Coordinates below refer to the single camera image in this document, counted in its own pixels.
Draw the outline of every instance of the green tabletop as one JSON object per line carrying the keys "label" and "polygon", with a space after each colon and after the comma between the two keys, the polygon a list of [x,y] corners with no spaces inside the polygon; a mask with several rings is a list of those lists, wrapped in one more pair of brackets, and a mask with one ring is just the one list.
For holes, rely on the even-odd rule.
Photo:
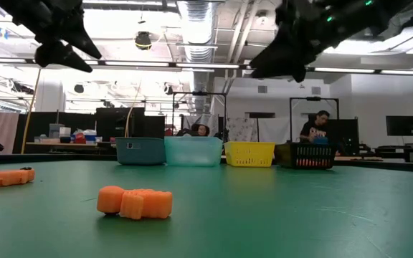
{"label": "green tabletop", "polygon": [[[63,161],[0,188],[0,257],[413,257],[413,172]],[[169,219],[96,210],[98,190],[171,191]]]}

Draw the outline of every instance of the black basket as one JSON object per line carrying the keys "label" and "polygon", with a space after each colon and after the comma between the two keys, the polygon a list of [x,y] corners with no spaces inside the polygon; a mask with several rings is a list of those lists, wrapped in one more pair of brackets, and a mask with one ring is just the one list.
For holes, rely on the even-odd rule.
{"label": "black basket", "polygon": [[335,157],[334,145],[288,143],[275,146],[275,161],[287,168],[329,169]]}

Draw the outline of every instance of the man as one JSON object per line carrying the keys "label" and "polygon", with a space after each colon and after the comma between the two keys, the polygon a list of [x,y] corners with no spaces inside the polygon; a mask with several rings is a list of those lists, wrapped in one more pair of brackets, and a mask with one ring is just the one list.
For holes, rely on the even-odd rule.
{"label": "man", "polygon": [[329,112],[322,110],[316,114],[315,120],[309,119],[300,132],[301,143],[313,143],[317,137],[326,137],[326,124]]}

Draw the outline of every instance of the plastic basket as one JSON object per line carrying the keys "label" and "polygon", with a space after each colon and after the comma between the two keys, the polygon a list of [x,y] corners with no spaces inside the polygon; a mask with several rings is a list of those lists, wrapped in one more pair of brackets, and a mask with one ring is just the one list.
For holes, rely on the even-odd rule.
{"label": "plastic basket", "polygon": [[275,161],[287,168],[329,169],[336,157],[334,145],[288,143],[275,146]]}
{"label": "plastic basket", "polygon": [[165,152],[170,166],[217,166],[222,141],[215,137],[165,137]]}
{"label": "plastic basket", "polygon": [[122,165],[158,165],[165,162],[165,146],[159,138],[115,139],[118,162]]}
{"label": "plastic basket", "polygon": [[272,165],[275,143],[228,142],[227,164],[238,167],[268,168]]}

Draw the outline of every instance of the teal basket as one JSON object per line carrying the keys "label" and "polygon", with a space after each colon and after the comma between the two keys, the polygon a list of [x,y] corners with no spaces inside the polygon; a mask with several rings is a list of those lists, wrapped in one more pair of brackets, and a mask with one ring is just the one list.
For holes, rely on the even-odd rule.
{"label": "teal basket", "polygon": [[218,166],[222,141],[216,137],[165,137],[165,152],[170,166]]}
{"label": "teal basket", "polygon": [[165,163],[165,147],[159,138],[115,139],[118,162],[122,165],[159,165]]}

